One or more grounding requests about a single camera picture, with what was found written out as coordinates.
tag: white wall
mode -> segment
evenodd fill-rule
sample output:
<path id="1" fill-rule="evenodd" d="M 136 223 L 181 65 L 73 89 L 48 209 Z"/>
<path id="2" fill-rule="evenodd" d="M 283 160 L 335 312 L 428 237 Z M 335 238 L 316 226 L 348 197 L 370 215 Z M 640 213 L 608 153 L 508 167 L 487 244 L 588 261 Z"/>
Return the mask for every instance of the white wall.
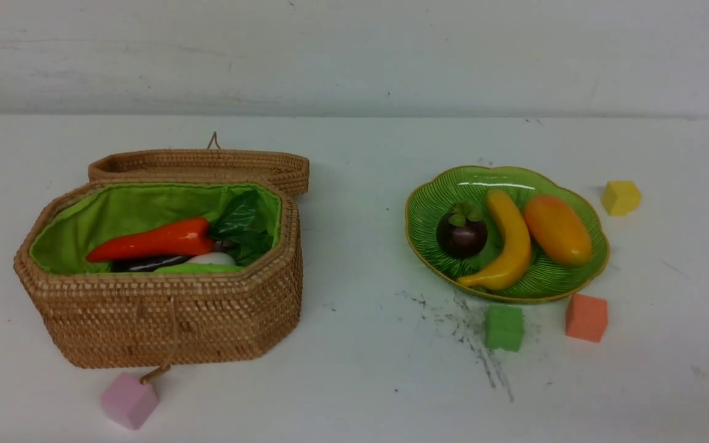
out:
<path id="1" fill-rule="evenodd" d="M 709 0 L 0 0 L 0 112 L 709 116 Z"/>

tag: basket lid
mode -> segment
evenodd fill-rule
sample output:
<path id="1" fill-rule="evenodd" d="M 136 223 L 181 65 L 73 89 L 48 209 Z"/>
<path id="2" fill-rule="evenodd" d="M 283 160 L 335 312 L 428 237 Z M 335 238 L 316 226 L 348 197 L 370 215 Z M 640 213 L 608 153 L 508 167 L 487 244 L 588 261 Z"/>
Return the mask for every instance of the basket lid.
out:
<path id="1" fill-rule="evenodd" d="M 112 154 L 89 165 L 89 181 L 109 179 L 144 179 L 170 177 L 264 180 L 288 196 L 308 191 L 310 162 L 307 158 L 286 152 L 238 151 L 223 149 L 217 133 L 206 149 L 156 149 Z"/>

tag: white table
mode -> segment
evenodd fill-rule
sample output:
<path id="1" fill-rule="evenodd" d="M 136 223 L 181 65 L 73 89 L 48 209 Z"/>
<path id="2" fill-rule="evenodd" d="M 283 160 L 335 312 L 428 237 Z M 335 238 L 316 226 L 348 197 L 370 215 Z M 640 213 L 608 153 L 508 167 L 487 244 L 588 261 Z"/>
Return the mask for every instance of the white table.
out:
<path id="1" fill-rule="evenodd" d="M 154 415 L 126 431 L 98 404 L 119 370 L 62 358 L 12 256 L 88 163 L 203 148 L 214 130 L 312 162 L 303 319 L 259 360 L 175 367 Z M 521 351 L 481 361 L 487 303 L 454 294 L 403 235 L 411 190 L 469 163 L 535 169 L 598 208 L 613 246 L 585 291 L 610 302 L 599 345 L 565 337 L 566 302 L 526 306 Z M 635 180 L 638 212 L 605 216 L 611 179 Z M 0 116 L 7 441 L 709 441 L 709 121 Z"/>

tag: toy banana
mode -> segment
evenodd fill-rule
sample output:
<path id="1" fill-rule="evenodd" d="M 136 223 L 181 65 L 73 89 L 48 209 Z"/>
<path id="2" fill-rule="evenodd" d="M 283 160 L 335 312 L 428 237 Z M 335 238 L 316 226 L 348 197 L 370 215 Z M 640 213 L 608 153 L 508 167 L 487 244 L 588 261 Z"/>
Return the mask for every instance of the toy banana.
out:
<path id="1" fill-rule="evenodd" d="M 486 207 L 502 235 L 503 252 L 476 274 L 460 277 L 457 281 L 467 288 L 482 286 L 501 291 L 516 284 L 529 269 L 532 257 L 529 230 L 521 211 L 503 190 L 490 190 L 486 194 Z"/>

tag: green plate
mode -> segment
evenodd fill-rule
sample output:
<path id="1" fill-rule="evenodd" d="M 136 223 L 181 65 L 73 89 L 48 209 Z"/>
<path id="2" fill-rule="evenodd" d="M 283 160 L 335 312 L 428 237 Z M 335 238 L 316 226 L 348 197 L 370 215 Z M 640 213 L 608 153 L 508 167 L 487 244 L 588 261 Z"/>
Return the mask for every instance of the green plate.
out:
<path id="1" fill-rule="evenodd" d="M 532 264 L 527 274 L 503 291 L 468 289 L 455 280 L 474 274 L 500 255 L 503 244 L 500 231 L 486 209 L 485 194 L 501 188 L 513 198 L 519 209 L 536 194 L 552 194 L 574 208 L 593 239 L 593 259 L 586 266 L 567 268 L 557 265 L 537 244 L 532 244 Z M 452 258 L 436 243 L 436 225 L 455 202 L 467 200 L 483 210 L 489 238 L 479 255 L 467 259 Z M 414 253 L 428 268 L 459 290 L 479 297 L 512 303 L 545 303 L 579 292 L 603 272 L 609 261 L 609 241 L 603 234 L 600 219 L 593 207 L 579 194 L 560 188 L 546 177 L 529 169 L 505 166 L 459 166 L 439 174 L 434 180 L 415 189 L 406 200 L 406 239 Z"/>

